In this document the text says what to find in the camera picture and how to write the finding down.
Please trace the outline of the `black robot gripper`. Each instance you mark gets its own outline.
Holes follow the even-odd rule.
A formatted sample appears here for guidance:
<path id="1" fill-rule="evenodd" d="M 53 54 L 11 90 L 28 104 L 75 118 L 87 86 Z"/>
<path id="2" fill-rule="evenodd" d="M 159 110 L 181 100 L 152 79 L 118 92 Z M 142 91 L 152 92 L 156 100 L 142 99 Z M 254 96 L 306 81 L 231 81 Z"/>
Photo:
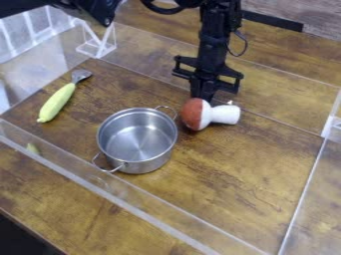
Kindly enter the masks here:
<path id="1" fill-rule="evenodd" d="M 197 57 L 174 57 L 175 66 L 171 73 L 189 80 L 190 96 L 203 98 L 207 102 L 218 90 L 237 94 L 243 79 L 243 75 L 225 63 L 229 39 L 230 34 L 213 35 L 199 32 Z"/>

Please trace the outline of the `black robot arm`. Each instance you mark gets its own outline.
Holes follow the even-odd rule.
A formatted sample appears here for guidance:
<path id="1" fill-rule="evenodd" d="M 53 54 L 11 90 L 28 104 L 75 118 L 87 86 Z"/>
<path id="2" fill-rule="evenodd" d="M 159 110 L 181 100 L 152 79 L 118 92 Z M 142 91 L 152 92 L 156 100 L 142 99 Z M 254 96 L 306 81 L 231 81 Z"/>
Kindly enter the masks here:
<path id="1" fill-rule="evenodd" d="M 25 11 L 51 6 L 68 15 L 94 21 L 108 27 L 115 18 L 136 25 L 143 12 L 175 15 L 189 9 L 199 11 L 201 29 L 197 57 L 175 56 L 172 74 L 190 83 L 190 96 L 211 100 L 217 91 L 237 94 L 243 75 L 226 63 L 226 55 L 234 53 L 229 47 L 230 34 L 241 39 L 241 0 L 0 0 L 0 19 Z"/>

